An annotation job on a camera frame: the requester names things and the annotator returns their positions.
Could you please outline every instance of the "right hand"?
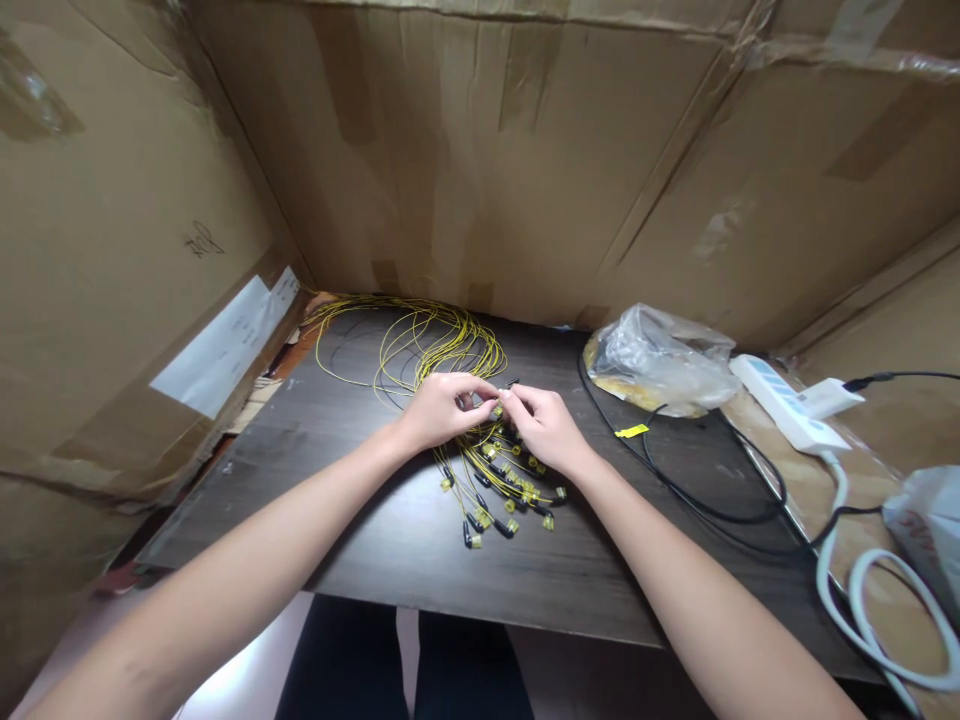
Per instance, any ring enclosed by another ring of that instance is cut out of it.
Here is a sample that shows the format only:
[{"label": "right hand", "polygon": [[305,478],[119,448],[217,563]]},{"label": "right hand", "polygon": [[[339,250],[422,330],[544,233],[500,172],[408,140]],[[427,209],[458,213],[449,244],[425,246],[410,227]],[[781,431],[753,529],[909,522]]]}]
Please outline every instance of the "right hand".
[{"label": "right hand", "polygon": [[594,454],[558,393],[518,384],[501,390],[500,402],[527,449],[547,467],[571,477]]}]

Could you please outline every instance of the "hand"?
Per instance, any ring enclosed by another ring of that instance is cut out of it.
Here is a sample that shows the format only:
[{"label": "hand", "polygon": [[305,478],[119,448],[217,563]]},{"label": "hand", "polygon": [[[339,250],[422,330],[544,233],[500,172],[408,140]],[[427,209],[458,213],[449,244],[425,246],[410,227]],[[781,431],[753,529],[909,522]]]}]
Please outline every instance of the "hand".
[{"label": "hand", "polygon": [[573,479],[573,471],[593,455],[557,393],[514,385],[500,391],[500,402],[527,449],[548,467]]},{"label": "hand", "polygon": [[[473,394],[484,400],[473,407]],[[397,421],[397,435],[414,452],[437,447],[490,417],[499,391],[470,373],[433,373]]]}]

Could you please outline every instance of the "white power cord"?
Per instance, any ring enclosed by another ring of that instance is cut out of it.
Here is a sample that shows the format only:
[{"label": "white power cord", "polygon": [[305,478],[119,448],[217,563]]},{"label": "white power cord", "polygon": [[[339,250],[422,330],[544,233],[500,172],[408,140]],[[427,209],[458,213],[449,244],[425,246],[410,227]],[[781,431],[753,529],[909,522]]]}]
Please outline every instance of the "white power cord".
[{"label": "white power cord", "polygon": [[[833,509],[836,510],[847,501],[847,494],[850,489],[850,482],[847,474],[844,472],[837,456],[831,452],[825,452],[820,455],[821,459],[830,468],[833,477],[837,481],[837,494],[833,500]],[[907,692],[903,681],[913,683],[928,690],[939,692],[957,692],[960,691],[960,640],[950,626],[946,614],[940,607],[933,593],[926,586],[920,576],[900,557],[894,555],[888,550],[874,548],[863,553],[850,570],[850,580],[847,587],[847,595],[850,600],[850,609],[853,613],[854,622],[857,629],[850,626],[846,618],[840,613],[833,596],[830,593],[830,560],[833,556],[833,548],[837,543],[837,530],[834,528],[820,548],[820,556],[817,559],[817,592],[820,595],[820,601],[826,608],[827,613],[836,623],[837,627],[846,635],[854,645],[868,655],[877,665],[880,666],[883,674],[886,676],[894,692],[900,697],[907,709],[914,717],[920,717],[920,708],[916,701]],[[943,675],[923,675],[899,663],[891,660],[877,640],[876,633],[870,625],[863,601],[863,585],[870,567],[880,560],[889,560],[896,565],[906,580],[913,586],[914,591],[923,601],[927,612],[933,618],[933,622],[940,632],[943,639],[943,645],[947,651],[947,672]]]}]

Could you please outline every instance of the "dark wooden tabletop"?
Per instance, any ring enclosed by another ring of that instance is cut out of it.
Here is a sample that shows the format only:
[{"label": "dark wooden tabletop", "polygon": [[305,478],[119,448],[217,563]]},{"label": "dark wooden tabletop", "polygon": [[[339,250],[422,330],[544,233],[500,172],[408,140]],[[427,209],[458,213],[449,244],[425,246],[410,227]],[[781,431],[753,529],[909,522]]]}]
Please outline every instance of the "dark wooden tabletop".
[{"label": "dark wooden tabletop", "polygon": [[[350,313],[324,335],[320,355],[346,378],[369,382],[381,340],[397,315]],[[758,557],[704,527],[614,438],[586,394],[577,371],[586,335],[512,323],[484,322],[509,358],[498,378],[559,392],[590,444],[664,515],[726,567],[838,677],[875,680],[822,610],[814,560]],[[409,355],[392,365],[399,373]],[[412,379],[411,361],[404,369]],[[603,392],[607,415],[619,427],[647,413]],[[253,423],[140,554],[141,564],[182,567],[258,509],[356,448],[399,414],[369,388],[341,382],[308,356]],[[700,420],[657,418],[648,443],[660,467],[702,500],[735,514],[762,508],[771,494],[729,428],[711,414]],[[549,532],[533,513],[515,515],[516,537],[493,529],[481,550],[463,545],[462,516],[428,454],[386,483],[350,525],[306,589],[342,597],[433,610],[630,643],[665,646],[643,593],[609,536],[569,482],[555,474],[539,481],[571,491]],[[502,500],[484,491],[506,520]],[[317,508],[320,517],[323,508]],[[796,544],[786,521],[732,528],[754,543]]]}]

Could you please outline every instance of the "white label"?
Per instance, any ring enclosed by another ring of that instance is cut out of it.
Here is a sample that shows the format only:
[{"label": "white label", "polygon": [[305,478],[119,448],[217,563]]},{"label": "white label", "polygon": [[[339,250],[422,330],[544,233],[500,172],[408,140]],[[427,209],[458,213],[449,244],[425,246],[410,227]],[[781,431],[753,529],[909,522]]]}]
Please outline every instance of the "white label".
[{"label": "white label", "polygon": [[254,277],[150,387],[216,418],[296,295],[297,278],[290,268],[273,290]]}]

